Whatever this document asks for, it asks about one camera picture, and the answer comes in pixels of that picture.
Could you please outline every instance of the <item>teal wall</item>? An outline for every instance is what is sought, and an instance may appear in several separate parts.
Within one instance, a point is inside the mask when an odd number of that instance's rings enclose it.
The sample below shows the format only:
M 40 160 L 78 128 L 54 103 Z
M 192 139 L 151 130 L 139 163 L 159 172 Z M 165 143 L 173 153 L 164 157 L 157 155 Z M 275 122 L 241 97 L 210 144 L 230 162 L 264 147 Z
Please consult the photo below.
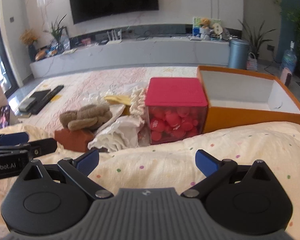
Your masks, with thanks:
M 300 0 L 282 0 L 282 11 L 300 8 Z M 281 32 L 276 56 L 277 61 L 282 60 L 283 53 L 290 47 L 290 41 L 295 40 L 294 23 L 288 21 L 284 16 L 281 17 Z

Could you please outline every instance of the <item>trash can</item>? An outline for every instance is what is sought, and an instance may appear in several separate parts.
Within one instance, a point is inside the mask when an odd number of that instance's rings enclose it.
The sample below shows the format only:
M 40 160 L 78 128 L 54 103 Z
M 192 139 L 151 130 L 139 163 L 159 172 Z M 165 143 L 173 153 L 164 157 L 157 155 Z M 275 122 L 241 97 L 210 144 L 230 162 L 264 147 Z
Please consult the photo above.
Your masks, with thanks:
M 229 46 L 230 56 L 228 68 L 246 69 L 250 47 L 249 42 L 240 39 L 232 39 L 229 42 Z

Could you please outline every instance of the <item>gray ribbed surface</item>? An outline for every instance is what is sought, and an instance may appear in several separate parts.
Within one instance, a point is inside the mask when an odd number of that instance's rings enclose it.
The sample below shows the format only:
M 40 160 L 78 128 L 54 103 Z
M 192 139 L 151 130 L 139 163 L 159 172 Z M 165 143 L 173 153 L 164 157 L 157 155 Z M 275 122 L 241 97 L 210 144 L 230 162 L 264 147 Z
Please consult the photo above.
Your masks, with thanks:
M 4 240 L 292 240 L 284 231 L 243 236 L 216 224 L 201 202 L 178 196 L 174 188 L 120 189 L 110 200 L 95 201 L 73 228 L 53 236 L 11 233 Z

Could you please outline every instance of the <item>phone screen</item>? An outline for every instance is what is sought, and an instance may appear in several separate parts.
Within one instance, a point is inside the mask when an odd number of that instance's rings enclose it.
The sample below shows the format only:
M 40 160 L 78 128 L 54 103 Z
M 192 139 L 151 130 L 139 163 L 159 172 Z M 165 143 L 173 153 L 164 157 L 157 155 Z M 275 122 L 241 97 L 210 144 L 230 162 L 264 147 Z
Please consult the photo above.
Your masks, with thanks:
M 0 108 L 0 129 L 10 125 L 10 106 L 2 106 Z

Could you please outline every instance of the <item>open cardboard box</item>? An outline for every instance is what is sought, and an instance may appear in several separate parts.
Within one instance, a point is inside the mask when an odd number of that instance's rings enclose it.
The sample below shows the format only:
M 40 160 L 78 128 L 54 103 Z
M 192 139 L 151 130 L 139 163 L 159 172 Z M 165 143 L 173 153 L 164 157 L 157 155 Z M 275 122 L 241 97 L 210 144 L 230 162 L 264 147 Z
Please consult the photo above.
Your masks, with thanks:
M 203 133 L 241 125 L 286 121 L 300 124 L 300 103 L 275 76 L 198 66 L 209 107 Z

